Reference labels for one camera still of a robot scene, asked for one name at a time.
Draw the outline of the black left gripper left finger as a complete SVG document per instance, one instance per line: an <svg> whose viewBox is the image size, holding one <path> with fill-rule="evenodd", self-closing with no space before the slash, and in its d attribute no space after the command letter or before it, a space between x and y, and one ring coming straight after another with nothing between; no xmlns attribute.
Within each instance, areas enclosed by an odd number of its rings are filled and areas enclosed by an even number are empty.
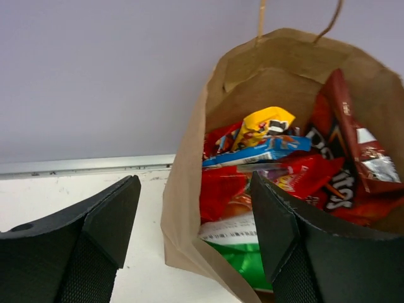
<svg viewBox="0 0 404 303"><path fill-rule="evenodd" d="M140 192L140 179L129 175L1 233L1 302L109 302Z"/></svg>

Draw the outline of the yellow M&M's packet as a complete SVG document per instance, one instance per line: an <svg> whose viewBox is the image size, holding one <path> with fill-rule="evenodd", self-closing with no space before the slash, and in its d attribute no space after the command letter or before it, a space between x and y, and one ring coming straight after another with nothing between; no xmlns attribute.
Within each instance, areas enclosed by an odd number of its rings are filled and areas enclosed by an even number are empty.
<svg viewBox="0 0 404 303"><path fill-rule="evenodd" d="M281 107L267 107L243 119L231 151L263 144L270 136L286 131L295 116Z"/></svg>

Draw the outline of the brown paper bag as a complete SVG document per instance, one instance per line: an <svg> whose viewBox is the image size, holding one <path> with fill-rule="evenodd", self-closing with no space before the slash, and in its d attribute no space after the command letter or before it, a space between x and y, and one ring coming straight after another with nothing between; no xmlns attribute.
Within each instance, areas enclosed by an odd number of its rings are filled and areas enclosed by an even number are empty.
<svg viewBox="0 0 404 303"><path fill-rule="evenodd" d="M274 291L253 289L198 237L204 224L199 196L205 134L242 125L245 117L261 109L281 107L295 116L282 134L307 137L316 97L336 69L342 70L348 85L356 120L386 150L403 183L401 78L362 49L328 39L324 33L292 28L258 33L218 61L196 102L163 192L161 229L167 265L212 278L242 302L277 302ZM362 227L403 236L403 205Z"/></svg>

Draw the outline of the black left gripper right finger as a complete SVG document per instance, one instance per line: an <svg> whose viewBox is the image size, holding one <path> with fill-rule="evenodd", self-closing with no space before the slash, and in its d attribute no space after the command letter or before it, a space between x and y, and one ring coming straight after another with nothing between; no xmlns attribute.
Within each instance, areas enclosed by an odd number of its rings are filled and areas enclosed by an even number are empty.
<svg viewBox="0 0 404 303"><path fill-rule="evenodd" d="M253 174L252 209L277 302L402 302L403 236L362 227Z"/></svg>

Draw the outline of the blue M&M's packet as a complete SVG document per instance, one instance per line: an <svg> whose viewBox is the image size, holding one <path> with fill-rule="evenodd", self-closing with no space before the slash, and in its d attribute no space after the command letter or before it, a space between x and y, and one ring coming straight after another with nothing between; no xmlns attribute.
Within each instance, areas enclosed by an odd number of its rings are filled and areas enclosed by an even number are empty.
<svg viewBox="0 0 404 303"><path fill-rule="evenodd" d="M309 152L311 139L305 136L279 135L268 138L263 144L230 151L202 162L202 168L225 167L279 160L296 151Z"/></svg>

